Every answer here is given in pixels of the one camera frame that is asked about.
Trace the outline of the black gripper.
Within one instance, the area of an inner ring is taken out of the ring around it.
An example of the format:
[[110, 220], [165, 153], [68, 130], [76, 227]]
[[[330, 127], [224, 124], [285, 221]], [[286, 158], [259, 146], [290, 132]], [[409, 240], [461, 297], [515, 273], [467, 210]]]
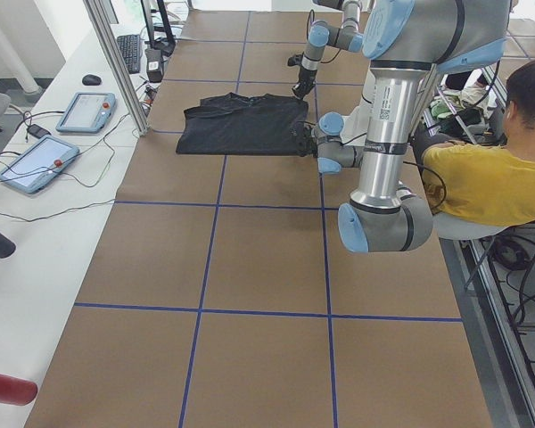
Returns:
[[317, 157], [317, 143], [313, 136], [313, 127], [308, 124], [294, 124], [292, 127], [292, 141], [296, 154], [300, 157]]
[[292, 87], [293, 95], [298, 99], [303, 99], [308, 95], [316, 82], [316, 72], [314, 70], [300, 69], [298, 82]]

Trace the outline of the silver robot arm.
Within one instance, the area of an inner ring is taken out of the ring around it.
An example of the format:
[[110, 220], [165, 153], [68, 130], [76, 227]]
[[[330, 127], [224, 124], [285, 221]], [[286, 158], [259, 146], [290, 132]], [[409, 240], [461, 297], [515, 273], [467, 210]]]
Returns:
[[298, 81], [292, 87], [292, 93], [300, 100], [315, 86], [318, 66], [327, 46], [360, 53], [364, 42], [364, 36], [359, 31], [360, 14], [365, 10], [362, 1], [313, 1], [313, 4], [340, 11], [342, 22], [340, 27], [335, 27], [326, 21], [312, 21], [303, 52], [288, 59], [290, 67], [299, 67]]
[[366, 23], [359, 1], [330, 1], [342, 24], [310, 26], [296, 59], [293, 93], [302, 98], [316, 83], [328, 46], [369, 60], [372, 94], [350, 116], [330, 112], [308, 140], [319, 171], [360, 171], [357, 188], [338, 211], [343, 245], [353, 252], [412, 251], [432, 232], [428, 203], [399, 179], [408, 140], [440, 75], [476, 70], [504, 52], [508, 1], [377, 1]]

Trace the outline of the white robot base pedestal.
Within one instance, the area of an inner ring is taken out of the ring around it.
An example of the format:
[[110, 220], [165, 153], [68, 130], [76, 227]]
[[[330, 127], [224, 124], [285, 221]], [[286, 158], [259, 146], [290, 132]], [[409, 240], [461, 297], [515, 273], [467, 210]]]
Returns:
[[344, 116], [341, 132], [342, 142], [346, 145], [363, 146], [366, 141], [369, 120], [375, 98], [375, 76], [368, 70], [361, 90], [361, 99], [349, 116]]

